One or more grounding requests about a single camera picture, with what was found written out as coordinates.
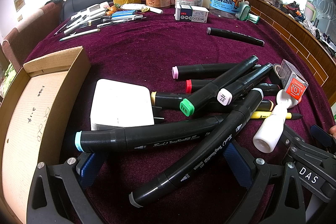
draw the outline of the red and gray box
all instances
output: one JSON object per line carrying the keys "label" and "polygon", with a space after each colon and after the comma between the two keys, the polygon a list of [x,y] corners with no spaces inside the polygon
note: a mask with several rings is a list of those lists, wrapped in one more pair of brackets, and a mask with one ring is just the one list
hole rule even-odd
{"label": "red and gray box", "polygon": [[299,100],[308,87],[308,83],[302,74],[287,60],[283,60],[279,69],[279,76],[286,93]]}
{"label": "red and gray box", "polygon": [[176,5],[175,19],[178,21],[207,23],[209,11],[204,7]]}

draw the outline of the red marker cap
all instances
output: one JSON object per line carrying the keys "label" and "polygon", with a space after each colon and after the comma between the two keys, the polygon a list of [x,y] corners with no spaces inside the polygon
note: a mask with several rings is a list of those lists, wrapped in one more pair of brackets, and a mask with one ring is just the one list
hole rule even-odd
{"label": "red marker cap", "polygon": [[185,92],[186,93],[191,93],[191,88],[192,88],[191,80],[186,80],[185,84],[186,84]]}

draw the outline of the brown fabric armrest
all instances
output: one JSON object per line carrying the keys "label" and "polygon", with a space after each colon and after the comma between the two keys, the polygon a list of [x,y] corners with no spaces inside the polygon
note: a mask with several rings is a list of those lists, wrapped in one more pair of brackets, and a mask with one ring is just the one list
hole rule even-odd
{"label": "brown fabric armrest", "polygon": [[20,70],[25,59],[38,42],[59,25],[62,5],[63,2],[48,3],[24,19],[5,37],[2,49],[16,72]]}

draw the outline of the yellow pen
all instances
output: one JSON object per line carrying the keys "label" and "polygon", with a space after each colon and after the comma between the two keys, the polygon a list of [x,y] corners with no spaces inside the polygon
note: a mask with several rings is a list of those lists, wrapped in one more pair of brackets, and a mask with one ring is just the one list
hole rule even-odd
{"label": "yellow pen", "polygon": [[[252,114],[251,119],[266,119],[271,115],[270,111],[256,111]],[[301,119],[302,115],[300,113],[291,113],[287,112],[286,119],[287,120],[298,120]]]}

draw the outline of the green marker cap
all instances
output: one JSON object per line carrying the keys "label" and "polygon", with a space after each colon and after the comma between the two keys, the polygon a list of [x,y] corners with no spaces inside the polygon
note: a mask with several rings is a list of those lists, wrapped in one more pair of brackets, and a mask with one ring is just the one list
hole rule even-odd
{"label": "green marker cap", "polygon": [[193,115],[195,112],[193,104],[189,102],[188,99],[183,99],[183,101],[180,103],[180,109],[187,117]]}

